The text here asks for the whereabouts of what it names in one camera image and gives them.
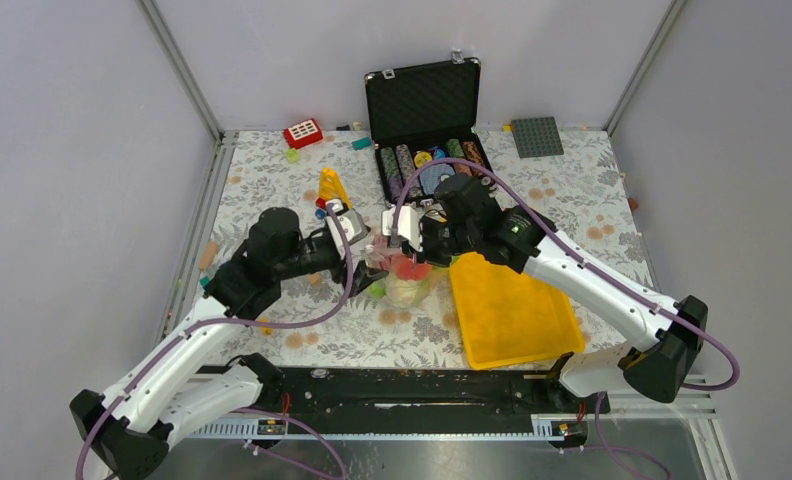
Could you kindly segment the green toy cabbage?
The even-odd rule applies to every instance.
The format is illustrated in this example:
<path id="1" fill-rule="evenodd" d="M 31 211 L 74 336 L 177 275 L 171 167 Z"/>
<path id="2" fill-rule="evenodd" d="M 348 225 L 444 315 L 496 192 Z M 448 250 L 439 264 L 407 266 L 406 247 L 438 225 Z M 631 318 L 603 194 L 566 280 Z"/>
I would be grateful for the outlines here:
<path id="1" fill-rule="evenodd" d="M 426 280 L 403 280 L 388 276 L 385 281 L 385 296 L 397 308 L 418 306 L 428 295 L 429 283 Z"/>

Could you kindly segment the clear zip top bag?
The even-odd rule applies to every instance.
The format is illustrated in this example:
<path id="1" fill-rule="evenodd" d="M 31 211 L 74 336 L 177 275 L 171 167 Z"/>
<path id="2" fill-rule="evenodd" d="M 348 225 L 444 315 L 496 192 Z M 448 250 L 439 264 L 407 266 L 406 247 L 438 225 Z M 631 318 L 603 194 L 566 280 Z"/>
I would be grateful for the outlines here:
<path id="1" fill-rule="evenodd" d="M 368 294 L 402 309 L 420 305 L 448 273 L 446 267 L 419 263 L 389 247 L 387 239 L 379 234 L 364 248 L 364 260 L 371 270 L 384 273 L 367 289 Z"/>

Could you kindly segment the red toy pepper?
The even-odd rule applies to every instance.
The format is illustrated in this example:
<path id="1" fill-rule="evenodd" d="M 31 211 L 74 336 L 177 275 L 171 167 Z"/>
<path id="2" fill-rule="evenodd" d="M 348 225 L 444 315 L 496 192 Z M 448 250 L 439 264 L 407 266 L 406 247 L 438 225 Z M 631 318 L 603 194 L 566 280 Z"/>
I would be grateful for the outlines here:
<path id="1" fill-rule="evenodd" d="M 392 261 L 392 273 L 400 280 L 422 281 L 432 271 L 432 266 L 426 263 L 417 263 L 407 257 L 397 257 Z"/>

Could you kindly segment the green toy lime front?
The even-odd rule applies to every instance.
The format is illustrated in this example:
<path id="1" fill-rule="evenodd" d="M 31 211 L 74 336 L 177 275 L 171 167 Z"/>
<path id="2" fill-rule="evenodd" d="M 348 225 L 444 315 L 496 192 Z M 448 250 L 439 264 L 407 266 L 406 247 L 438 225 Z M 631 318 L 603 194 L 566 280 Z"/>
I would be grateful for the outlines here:
<path id="1" fill-rule="evenodd" d="M 367 291 L 370 297 L 381 299 L 386 295 L 386 286 L 382 282 L 375 282 L 367 289 Z"/>

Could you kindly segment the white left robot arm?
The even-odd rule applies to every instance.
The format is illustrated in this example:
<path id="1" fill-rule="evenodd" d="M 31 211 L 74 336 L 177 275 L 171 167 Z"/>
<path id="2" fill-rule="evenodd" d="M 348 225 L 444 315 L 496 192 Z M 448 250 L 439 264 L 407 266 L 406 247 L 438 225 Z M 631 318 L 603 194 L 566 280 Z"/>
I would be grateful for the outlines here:
<path id="1" fill-rule="evenodd" d="M 263 211 L 203 296 L 146 358 L 103 392 L 84 389 L 72 399 L 69 409 L 83 441 L 76 478 L 95 455 L 119 479 L 145 479 L 174 446 L 214 420 L 251 405 L 276 407 L 282 374 L 260 354 L 244 356 L 205 384 L 183 387 L 212 350 L 247 328 L 263 327 L 260 316 L 280 299 L 285 280 L 329 271 L 344 291 L 321 316 L 270 328 L 306 328 L 334 316 L 361 289 L 355 278 L 364 265 L 354 263 L 351 246 L 369 231 L 340 200 L 327 202 L 322 228 L 309 236 L 302 235 L 293 210 Z"/>

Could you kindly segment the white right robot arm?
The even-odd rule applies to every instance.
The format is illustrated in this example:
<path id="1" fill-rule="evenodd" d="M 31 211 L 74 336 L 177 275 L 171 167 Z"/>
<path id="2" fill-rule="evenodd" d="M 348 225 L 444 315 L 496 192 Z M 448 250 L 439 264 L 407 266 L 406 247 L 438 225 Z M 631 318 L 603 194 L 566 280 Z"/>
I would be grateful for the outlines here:
<path id="1" fill-rule="evenodd" d="M 675 400 L 703 347 L 702 300 L 676 300 L 628 279 L 535 210 L 501 207 L 475 177 L 449 177 L 434 197 L 445 219 L 419 221 L 422 260 L 440 264 L 476 253 L 561 290 L 622 335 L 616 347 L 563 363 L 545 386 L 551 407 L 569 412 L 587 396 L 624 386 L 660 403 Z"/>

